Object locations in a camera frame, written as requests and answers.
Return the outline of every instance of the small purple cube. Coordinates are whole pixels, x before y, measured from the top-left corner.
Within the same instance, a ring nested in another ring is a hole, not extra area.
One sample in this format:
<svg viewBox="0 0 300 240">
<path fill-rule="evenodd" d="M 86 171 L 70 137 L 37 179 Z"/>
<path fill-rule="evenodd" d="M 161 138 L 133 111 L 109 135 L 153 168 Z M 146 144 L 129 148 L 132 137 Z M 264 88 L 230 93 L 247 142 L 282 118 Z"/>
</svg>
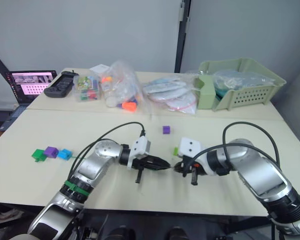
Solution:
<svg viewBox="0 0 300 240">
<path fill-rule="evenodd" d="M 170 134 L 170 126 L 163 126 L 162 127 L 163 134 Z"/>
<path fill-rule="evenodd" d="M 52 159 L 55 159 L 58 155 L 58 149 L 56 149 L 55 147 L 52 147 L 52 146 L 48 146 L 43 154 L 46 155 L 48 158 L 52 158 Z"/>
</svg>

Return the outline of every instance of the floor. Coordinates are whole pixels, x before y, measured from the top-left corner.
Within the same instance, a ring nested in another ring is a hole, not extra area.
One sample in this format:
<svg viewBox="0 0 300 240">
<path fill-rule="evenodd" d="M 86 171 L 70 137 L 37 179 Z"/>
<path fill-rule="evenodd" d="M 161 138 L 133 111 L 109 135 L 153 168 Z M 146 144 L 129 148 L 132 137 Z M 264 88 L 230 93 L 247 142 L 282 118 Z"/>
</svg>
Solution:
<svg viewBox="0 0 300 240">
<path fill-rule="evenodd" d="M 97 232 L 105 222 L 101 240 L 113 229 L 126 226 L 135 230 L 136 240 L 164 240 L 167 232 L 173 227 L 181 227 L 191 240 L 215 240 L 216 237 L 224 236 L 222 225 L 213 218 L 197 215 L 155 215 L 155 214 L 132 214 L 132 213 L 87 213 L 82 219 L 86 227 L 94 228 Z M 0 240 L 24 234 L 31 223 L 29 220 L 23 224 L 0 230 Z M 250 229 L 232 234 L 234 240 L 270 240 L 271 230 L 269 227 L 258 230 Z"/>
</svg>

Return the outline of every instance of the white table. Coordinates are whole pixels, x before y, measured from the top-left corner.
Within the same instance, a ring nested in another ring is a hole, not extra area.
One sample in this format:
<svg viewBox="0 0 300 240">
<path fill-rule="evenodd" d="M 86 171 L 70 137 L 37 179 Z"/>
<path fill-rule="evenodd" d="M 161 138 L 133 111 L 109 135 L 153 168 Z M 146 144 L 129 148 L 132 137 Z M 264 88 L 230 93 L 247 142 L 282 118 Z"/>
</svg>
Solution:
<svg viewBox="0 0 300 240">
<path fill-rule="evenodd" d="M 0 202 L 44 206 L 60 189 L 73 162 L 47 158 L 35 162 L 35 149 L 47 146 L 69 149 L 74 155 L 107 130 L 129 121 L 140 121 L 151 141 L 150 154 L 173 166 L 173 156 L 181 137 L 202 142 L 206 147 L 220 144 L 223 128 L 237 121 L 228 117 L 141 115 L 133 113 L 27 109 L 0 138 Z M 300 193 L 300 142 L 283 120 L 248 119 L 273 136 L 281 156 L 281 168 Z M 162 126 L 171 134 L 163 135 Z M 132 144 L 140 128 L 129 126 L 109 135 L 119 143 Z M 270 141 L 249 126 L 230 128 L 227 141 L 247 138 L 274 157 Z M 237 173 L 227 176 L 199 176 L 198 186 L 190 184 L 172 169 L 143 171 L 136 184 L 136 170 L 115 164 L 86 202 L 89 209 L 136 210 L 214 215 L 266 216 L 265 208 L 239 180 Z"/>
<path fill-rule="evenodd" d="M 65 68 L 64 71 L 72 71 L 78 74 L 85 74 L 88 70 L 84 68 Z M 137 72 L 138 79 L 141 83 L 147 83 L 152 80 L 171 75 L 173 73 L 160 72 Z M 167 116 L 182 116 L 180 112 L 170 112 L 156 107 L 150 102 L 151 111 L 153 114 Z M 119 108 L 108 108 L 104 100 L 78 102 L 71 91 L 65 98 L 50 98 L 44 94 L 38 96 L 28 109 L 37 110 L 58 110 L 58 111 L 75 111 L 75 112 L 96 112 L 96 113 L 125 113 L 125 110 Z M 144 115 L 150 114 L 146 111 L 137 111 L 135 114 Z M 269 103 L 267 105 L 255 104 L 250 106 L 237 107 L 228 110 L 219 110 L 216 112 L 208 110 L 199 110 L 196 113 L 198 117 L 205 118 L 233 118 L 233 119 L 261 119 L 261 120 L 283 120 L 276 108 Z"/>
</svg>

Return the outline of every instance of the plastic bag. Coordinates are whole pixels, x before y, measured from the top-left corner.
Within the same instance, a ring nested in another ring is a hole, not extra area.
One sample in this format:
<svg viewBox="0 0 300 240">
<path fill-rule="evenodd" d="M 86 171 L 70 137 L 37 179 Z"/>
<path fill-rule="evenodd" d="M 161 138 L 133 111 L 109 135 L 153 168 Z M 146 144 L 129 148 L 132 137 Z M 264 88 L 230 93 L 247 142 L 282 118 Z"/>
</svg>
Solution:
<svg viewBox="0 0 300 240">
<path fill-rule="evenodd" d="M 169 111 L 195 114 L 197 97 L 192 92 L 196 74 L 172 74 L 153 80 L 143 86 L 143 92 L 150 100 Z"/>
<path fill-rule="evenodd" d="M 127 63 L 121 60 L 114 62 L 101 74 L 100 85 L 109 108 L 120 107 L 134 112 L 139 104 L 145 104 L 150 111 L 138 78 Z"/>
<path fill-rule="evenodd" d="M 239 72 L 231 69 L 220 70 L 213 74 L 214 87 L 222 97 L 228 90 L 272 85 L 275 80 L 255 72 Z"/>
</svg>

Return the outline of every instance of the green plastic basket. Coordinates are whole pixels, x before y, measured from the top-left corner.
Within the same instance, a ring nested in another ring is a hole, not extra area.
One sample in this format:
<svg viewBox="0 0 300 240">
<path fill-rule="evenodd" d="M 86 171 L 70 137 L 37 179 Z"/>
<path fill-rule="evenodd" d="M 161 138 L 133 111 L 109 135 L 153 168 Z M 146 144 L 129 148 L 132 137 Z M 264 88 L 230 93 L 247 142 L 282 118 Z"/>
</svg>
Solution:
<svg viewBox="0 0 300 240">
<path fill-rule="evenodd" d="M 212 110 L 221 110 L 252 105 L 267 104 L 278 90 L 287 82 L 274 72 L 267 69 L 251 58 L 239 58 L 223 61 L 204 61 L 200 64 L 199 71 L 214 74 L 220 70 L 236 70 L 238 72 L 254 72 L 274 79 L 274 84 L 266 86 L 246 87 L 240 90 L 229 90 L 221 100 L 215 98 Z M 198 101 L 198 109 L 204 109 L 203 101 Z"/>
</svg>

